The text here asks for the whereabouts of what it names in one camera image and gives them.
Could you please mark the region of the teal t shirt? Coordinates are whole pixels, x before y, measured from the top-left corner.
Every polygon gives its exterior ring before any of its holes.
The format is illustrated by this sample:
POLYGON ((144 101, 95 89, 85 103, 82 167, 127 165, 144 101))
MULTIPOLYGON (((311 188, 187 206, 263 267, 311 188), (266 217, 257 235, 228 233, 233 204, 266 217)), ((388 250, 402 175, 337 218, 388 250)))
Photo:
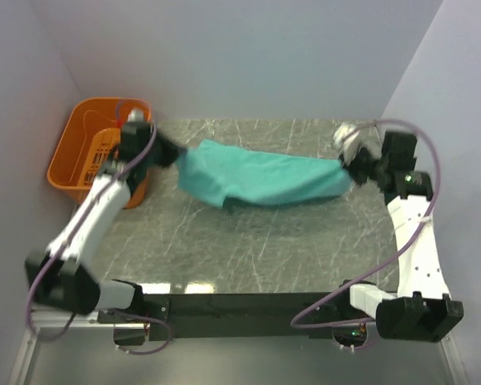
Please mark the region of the teal t shirt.
POLYGON ((278 206, 339 197, 352 184, 339 160, 251 151, 203 140, 177 160, 178 187, 221 208, 227 200, 278 206))

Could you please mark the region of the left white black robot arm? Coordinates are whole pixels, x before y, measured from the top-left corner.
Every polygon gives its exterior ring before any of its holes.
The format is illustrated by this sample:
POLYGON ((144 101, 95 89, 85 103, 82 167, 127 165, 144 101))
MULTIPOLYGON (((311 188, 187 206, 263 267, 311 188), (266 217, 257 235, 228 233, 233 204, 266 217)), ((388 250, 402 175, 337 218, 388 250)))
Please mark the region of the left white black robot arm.
POLYGON ((32 252, 26 258, 30 286, 27 304, 81 315, 115 309, 125 322, 139 320, 144 312, 140 287, 118 280, 99 281, 91 272, 91 259, 148 169, 170 166, 182 151, 181 146, 157 132, 156 124, 126 122, 119 143, 100 166, 75 215, 44 253, 32 252))

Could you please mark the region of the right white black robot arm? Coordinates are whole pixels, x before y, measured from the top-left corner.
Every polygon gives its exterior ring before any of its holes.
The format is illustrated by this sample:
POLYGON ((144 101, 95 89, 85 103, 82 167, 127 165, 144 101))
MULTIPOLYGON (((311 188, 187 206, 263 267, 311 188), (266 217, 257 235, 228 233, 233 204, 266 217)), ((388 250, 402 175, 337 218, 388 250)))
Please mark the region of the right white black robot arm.
POLYGON ((367 148, 346 164, 354 180, 374 181, 383 193, 398 248, 398 288, 387 293, 366 280, 338 297, 336 311, 346 320, 361 312, 386 339, 440 342, 463 318, 463 304, 451 298, 439 263, 431 205, 435 189, 427 172, 415 168, 417 138, 388 131, 379 158, 367 148))

